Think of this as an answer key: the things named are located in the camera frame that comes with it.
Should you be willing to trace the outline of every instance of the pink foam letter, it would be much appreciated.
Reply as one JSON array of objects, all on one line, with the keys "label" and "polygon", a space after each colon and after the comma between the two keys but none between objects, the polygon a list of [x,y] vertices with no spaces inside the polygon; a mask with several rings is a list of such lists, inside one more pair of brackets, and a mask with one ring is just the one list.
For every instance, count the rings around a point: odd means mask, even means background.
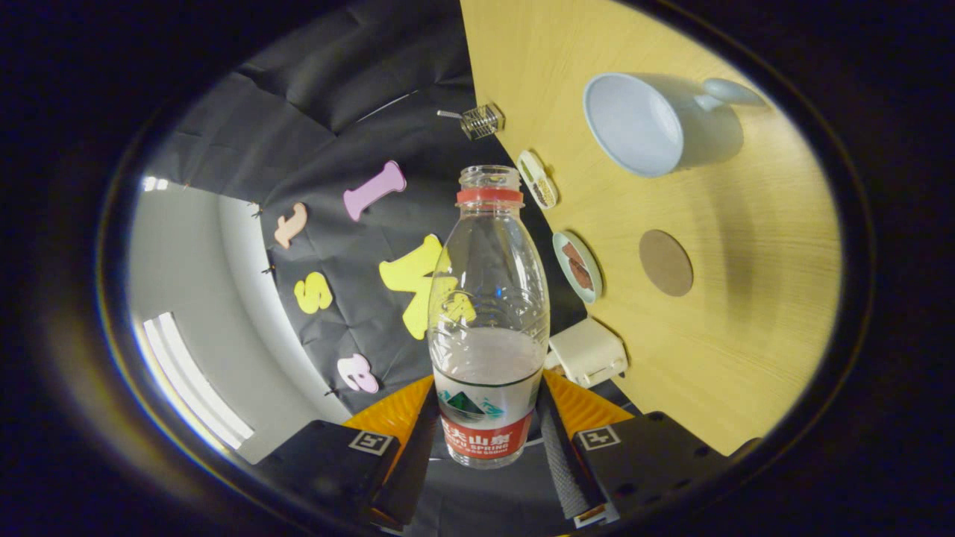
[{"label": "pink foam letter", "polygon": [[401,168],[398,167],[398,163],[395,161],[387,161],[381,173],[372,177],[358,188],[345,191],[345,210],[349,212],[349,216],[351,216],[352,220],[358,222],[361,211],[365,210],[366,207],[377,202],[387,194],[401,192],[405,189],[407,184],[408,182],[405,181],[405,176],[401,173]]},{"label": "pink foam letter", "polygon": [[371,364],[360,354],[338,360],[338,375],[356,392],[373,394],[378,391],[378,381],[371,374]]}]

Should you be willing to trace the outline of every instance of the red bottle cap ring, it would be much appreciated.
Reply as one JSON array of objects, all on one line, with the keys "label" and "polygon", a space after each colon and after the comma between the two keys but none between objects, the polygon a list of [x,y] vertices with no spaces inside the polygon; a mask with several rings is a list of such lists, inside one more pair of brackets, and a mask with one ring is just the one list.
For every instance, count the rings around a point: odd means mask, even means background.
[{"label": "red bottle cap ring", "polygon": [[470,202],[517,202],[524,201],[524,195],[517,190],[508,190],[506,188],[468,188],[457,193],[457,202],[459,204],[469,204]]}]

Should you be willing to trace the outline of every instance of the small wire basket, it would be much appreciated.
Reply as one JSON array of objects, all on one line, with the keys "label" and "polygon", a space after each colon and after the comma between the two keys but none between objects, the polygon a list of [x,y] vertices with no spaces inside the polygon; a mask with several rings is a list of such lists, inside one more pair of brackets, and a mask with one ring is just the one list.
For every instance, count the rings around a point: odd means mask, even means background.
[{"label": "small wire basket", "polygon": [[469,140],[491,136],[504,128],[504,114],[492,102],[461,114],[461,130]]}]

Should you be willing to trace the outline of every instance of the white mug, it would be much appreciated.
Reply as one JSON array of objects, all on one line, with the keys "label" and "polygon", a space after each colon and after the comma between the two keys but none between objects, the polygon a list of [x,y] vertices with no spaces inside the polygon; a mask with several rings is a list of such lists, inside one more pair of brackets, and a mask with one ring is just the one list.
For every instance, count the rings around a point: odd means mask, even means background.
[{"label": "white mug", "polygon": [[567,380],[592,388],[629,367],[624,341],[607,327],[587,317],[550,336],[550,353],[544,367],[560,365]]},{"label": "white mug", "polygon": [[721,78],[701,86],[671,75],[602,73],[584,88],[584,116],[597,143],[642,177],[738,153],[743,128],[726,103],[765,106],[752,90]]}]

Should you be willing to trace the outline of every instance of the red label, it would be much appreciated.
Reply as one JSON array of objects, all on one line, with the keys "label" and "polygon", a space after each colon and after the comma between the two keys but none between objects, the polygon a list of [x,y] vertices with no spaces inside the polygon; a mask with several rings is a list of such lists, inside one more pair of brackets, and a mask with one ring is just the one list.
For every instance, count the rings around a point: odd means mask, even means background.
[{"label": "red label", "polygon": [[520,449],[531,428],[531,414],[500,429],[471,429],[454,423],[441,412],[444,440],[461,455],[475,459],[497,459]]}]

